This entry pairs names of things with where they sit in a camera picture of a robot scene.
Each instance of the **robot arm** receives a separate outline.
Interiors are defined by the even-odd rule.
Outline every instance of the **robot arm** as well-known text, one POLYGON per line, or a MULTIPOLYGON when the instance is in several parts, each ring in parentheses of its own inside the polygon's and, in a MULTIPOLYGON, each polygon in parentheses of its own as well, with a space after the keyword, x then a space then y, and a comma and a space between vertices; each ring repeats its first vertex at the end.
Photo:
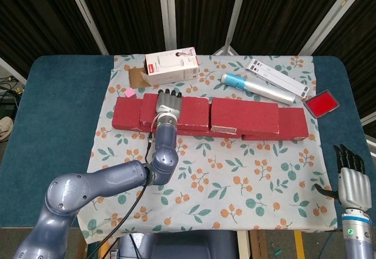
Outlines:
POLYGON ((325 196, 339 199, 345 208, 342 215, 343 236, 346 256, 352 259, 373 259, 371 220, 364 212, 372 207, 371 186, 365 174, 364 162, 360 156, 334 146, 337 155, 338 192, 316 189, 325 196))
POLYGON ((18 247, 14 258, 64 259, 69 228, 78 211, 98 196, 109 197, 144 185, 166 184, 177 165, 176 122, 182 106, 181 93, 160 90, 157 101, 156 153, 150 164, 138 160, 94 173, 65 174, 48 187, 34 229, 18 247))

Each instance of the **table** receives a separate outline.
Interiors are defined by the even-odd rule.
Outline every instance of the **table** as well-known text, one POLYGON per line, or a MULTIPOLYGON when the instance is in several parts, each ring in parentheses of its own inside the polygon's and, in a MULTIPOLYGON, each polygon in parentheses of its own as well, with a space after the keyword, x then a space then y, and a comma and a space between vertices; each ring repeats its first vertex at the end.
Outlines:
MULTIPOLYGON (((343 64, 329 56, 313 57, 313 63, 317 92, 329 89, 341 105, 318 120, 332 188, 337 189, 333 144, 344 143, 362 156, 374 179, 343 64)), ((0 167, 0 227, 32 227, 51 180, 86 171, 112 68, 113 56, 43 56, 33 64, 0 167)), ((343 210, 338 203, 336 211, 340 217, 343 210)), ((375 208, 369 214, 374 217, 375 208)))

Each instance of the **orange flower pattern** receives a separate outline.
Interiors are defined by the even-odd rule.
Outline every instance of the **orange flower pattern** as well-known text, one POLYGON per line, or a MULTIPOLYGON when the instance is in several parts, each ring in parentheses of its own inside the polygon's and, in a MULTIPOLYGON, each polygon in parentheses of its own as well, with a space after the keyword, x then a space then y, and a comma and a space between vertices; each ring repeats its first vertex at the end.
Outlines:
MULTIPOLYGON (((244 67, 252 56, 198 56, 197 80, 135 90, 137 97, 159 88, 183 96, 228 97, 274 102, 220 82, 223 72, 250 79, 244 67)), ((307 85, 315 95, 316 78, 311 57, 258 56, 261 62, 307 85)), ((128 71, 143 65, 142 55, 114 57, 106 99, 93 133, 88 172, 124 162, 145 162, 147 133, 112 127, 116 99, 129 88, 128 71)), ((318 194, 315 184, 331 189, 320 148, 318 124, 297 100, 307 118, 309 137, 300 141, 254 141, 234 138, 178 136, 179 164, 164 186, 149 186, 115 237, 136 232, 177 232, 198 229, 336 228, 334 200, 318 194)), ((148 161, 154 155, 150 149, 148 161)), ((119 225, 141 193, 141 187, 112 197, 99 196, 81 209, 78 220, 88 243, 103 239, 119 225)))

